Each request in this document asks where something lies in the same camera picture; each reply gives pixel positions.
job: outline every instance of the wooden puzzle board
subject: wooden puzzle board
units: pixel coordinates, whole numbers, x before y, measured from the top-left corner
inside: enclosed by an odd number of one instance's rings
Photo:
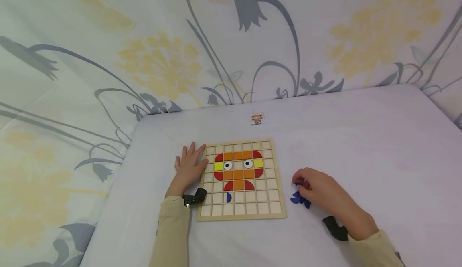
[[[198,221],[286,218],[272,139],[207,145],[201,176],[207,191]]]

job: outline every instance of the white bed sheet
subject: white bed sheet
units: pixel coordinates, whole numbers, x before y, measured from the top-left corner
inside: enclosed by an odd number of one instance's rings
[[[257,112],[266,124],[250,125]],[[148,265],[183,144],[268,136],[288,218],[197,222],[192,212],[191,267],[359,266],[348,243],[326,231],[327,214],[289,201],[291,176],[305,166],[334,176],[408,266],[462,262],[462,133],[416,87],[394,85],[145,117],[81,266]]]

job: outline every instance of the floral fabric backdrop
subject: floral fabric backdrop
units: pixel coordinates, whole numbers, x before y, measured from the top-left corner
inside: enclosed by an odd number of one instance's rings
[[[414,84],[462,128],[462,0],[0,0],[0,265],[78,266],[145,115]]]

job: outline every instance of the beige sleeve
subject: beige sleeve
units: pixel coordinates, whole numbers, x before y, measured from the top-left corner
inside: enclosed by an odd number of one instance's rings
[[[348,238],[365,267],[405,267],[384,231],[380,230],[361,241],[354,240],[350,235]]]
[[[162,202],[149,267],[188,267],[190,211],[179,196],[168,197]]]

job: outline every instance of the white circle eye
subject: white circle eye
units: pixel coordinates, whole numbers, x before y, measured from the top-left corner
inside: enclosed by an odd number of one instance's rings
[[[253,167],[253,161],[252,160],[245,160],[244,161],[244,167],[246,167],[247,169],[250,169]]]
[[[225,162],[223,164],[223,168],[225,168],[225,170],[231,170],[232,168],[232,163],[231,162]]]

